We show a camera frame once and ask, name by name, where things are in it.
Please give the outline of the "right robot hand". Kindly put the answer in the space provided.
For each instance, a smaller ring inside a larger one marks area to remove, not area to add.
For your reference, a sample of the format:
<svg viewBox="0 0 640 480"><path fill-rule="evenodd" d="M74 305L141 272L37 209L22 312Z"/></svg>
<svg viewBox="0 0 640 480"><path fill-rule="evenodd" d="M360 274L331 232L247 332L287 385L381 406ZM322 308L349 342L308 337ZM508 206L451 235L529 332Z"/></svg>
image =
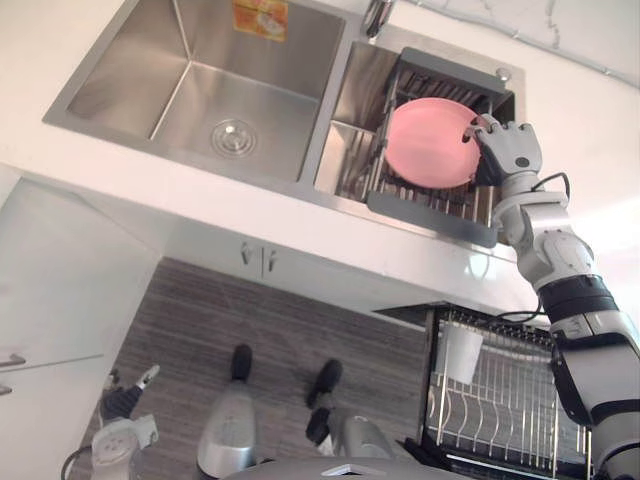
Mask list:
<svg viewBox="0 0 640 480"><path fill-rule="evenodd" d="M486 113L476 116L462 134L464 144L479 149L474 182L483 186L502 186L517 174L537 175L542 166L541 148L531 124L500 122Z"/></svg>

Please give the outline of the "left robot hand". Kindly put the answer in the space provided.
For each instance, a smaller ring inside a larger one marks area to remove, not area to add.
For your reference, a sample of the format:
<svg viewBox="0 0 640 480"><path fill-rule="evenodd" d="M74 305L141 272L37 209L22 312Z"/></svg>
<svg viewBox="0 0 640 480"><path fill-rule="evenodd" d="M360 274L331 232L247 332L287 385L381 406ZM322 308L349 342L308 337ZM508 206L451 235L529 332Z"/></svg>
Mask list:
<svg viewBox="0 0 640 480"><path fill-rule="evenodd" d="M130 387L116 386L108 390L99 403L101 422L106 424L119 419L130 419L144 390L158 376L159 372L160 366L155 364Z"/></svg>

